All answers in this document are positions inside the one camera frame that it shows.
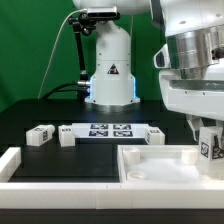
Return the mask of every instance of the black cable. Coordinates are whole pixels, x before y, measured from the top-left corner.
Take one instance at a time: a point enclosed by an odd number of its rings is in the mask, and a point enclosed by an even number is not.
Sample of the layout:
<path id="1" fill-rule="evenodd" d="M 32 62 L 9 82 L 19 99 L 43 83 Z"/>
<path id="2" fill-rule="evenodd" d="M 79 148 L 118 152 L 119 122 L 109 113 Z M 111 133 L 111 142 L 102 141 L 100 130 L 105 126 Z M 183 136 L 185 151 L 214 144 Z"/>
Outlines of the black cable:
<path id="1" fill-rule="evenodd" d="M 60 85 L 54 89 L 52 89 L 50 92 L 46 93 L 44 96 L 41 97 L 41 99 L 47 99 L 49 96 L 51 96 L 52 94 L 56 93 L 56 92 L 65 92 L 65 91 L 60 91 L 62 88 L 68 87 L 68 86 L 77 86 L 77 82 L 70 82 L 70 83 L 65 83 L 63 85 Z"/>

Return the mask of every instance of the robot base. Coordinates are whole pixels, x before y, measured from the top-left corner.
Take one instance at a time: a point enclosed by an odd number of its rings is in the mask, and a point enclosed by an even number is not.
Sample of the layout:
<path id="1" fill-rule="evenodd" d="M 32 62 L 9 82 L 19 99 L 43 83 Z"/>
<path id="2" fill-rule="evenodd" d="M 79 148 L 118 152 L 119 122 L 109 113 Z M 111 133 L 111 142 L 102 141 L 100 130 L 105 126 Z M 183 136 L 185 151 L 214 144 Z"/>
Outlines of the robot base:
<path id="1" fill-rule="evenodd" d="M 130 110 L 136 110 L 140 108 L 140 99 L 136 99 L 135 102 L 131 104 L 127 104 L 124 106 L 118 106 L 118 105 L 100 105 L 100 104 L 95 104 L 92 102 L 88 102 L 85 100 L 85 105 L 86 108 L 92 109 L 92 110 L 97 110 L 100 112 L 105 112 L 105 113 L 120 113 L 120 112 L 127 112 Z"/>

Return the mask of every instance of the green screen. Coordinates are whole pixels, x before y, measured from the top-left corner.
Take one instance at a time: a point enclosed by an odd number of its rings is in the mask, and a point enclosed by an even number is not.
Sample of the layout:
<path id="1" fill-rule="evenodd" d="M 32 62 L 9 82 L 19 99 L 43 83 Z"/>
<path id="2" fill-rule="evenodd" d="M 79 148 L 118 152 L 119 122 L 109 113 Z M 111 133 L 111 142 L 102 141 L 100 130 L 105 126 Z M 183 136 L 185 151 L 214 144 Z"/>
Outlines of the green screen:
<path id="1" fill-rule="evenodd" d="M 76 10 L 72 0 L 0 1 L 0 111 L 22 99 L 37 98 L 59 28 Z M 163 46 L 163 33 L 151 24 L 151 15 L 122 16 L 117 25 L 132 32 L 132 74 L 137 95 L 160 99 L 159 71 L 153 56 Z M 95 34 L 82 37 L 88 75 L 95 71 Z M 72 28 L 66 24 L 59 39 L 43 93 L 79 80 L 79 63 Z M 74 93 L 53 98 L 75 98 Z"/>

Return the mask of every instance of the blue light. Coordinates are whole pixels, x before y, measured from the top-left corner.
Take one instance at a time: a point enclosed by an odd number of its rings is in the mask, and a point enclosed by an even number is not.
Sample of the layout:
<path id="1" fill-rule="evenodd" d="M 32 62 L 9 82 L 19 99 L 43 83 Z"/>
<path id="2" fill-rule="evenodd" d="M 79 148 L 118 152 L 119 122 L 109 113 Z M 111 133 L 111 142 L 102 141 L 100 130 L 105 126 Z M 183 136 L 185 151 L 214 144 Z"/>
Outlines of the blue light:
<path id="1" fill-rule="evenodd" d="M 93 76 L 90 78 L 90 87 L 89 87 L 89 99 L 93 98 Z"/>
<path id="2" fill-rule="evenodd" d="M 136 99 L 137 98 L 137 96 L 136 96 L 136 78 L 135 77 L 133 77 L 133 80 L 134 80 L 134 96 L 133 96 L 133 99 Z"/>

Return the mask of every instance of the black table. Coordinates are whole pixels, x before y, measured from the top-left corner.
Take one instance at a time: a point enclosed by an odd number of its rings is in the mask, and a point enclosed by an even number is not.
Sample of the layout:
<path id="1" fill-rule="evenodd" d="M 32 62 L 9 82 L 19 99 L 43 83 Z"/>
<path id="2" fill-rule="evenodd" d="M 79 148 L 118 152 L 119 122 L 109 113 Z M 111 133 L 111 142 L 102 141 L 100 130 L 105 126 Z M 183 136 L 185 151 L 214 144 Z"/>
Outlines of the black table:
<path id="1" fill-rule="evenodd" d="M 146 123 L 159 127 L 164 132 L 166 144 L 196 144 L 185 115 L 167 111 L 161 101 L 145 101 L 139 109 L 109 114 L 88 110 L 83 103 L 75 100 L 23 100 L 0 114 L 0 153 L 3 154 L 10 146 L 20 146 L 23 152 L 23 163 L 10 181 L 118 182 L 117 144 L 144 144 L 143 140 L 103 142 L 96 139 L 79 139 L 75 147 L 62 151 L 57 127 L 72 123 Z M 56 132 L 50 142 L 37 150 L 26 146 L 25 132 L 39 124 L 53 124 Z M 94 154 L 88 157 L 86 155 L 89 154 L 89 148 L 93 149 Z M 70 173 L 66 170 L 63 161 L 73 166 L 72 156 L 76 161 L 82 161 L 82 172 L 77 171 L 77 167 L 73 167 L 73 172 Z M 43 164 L 41 169 L 37 167 L 39 161 Z M 224 210 L 0 210 L 0 223 L 34 223 L 34 220 L 36 223 L 207 224 L 223 221 Z"/>

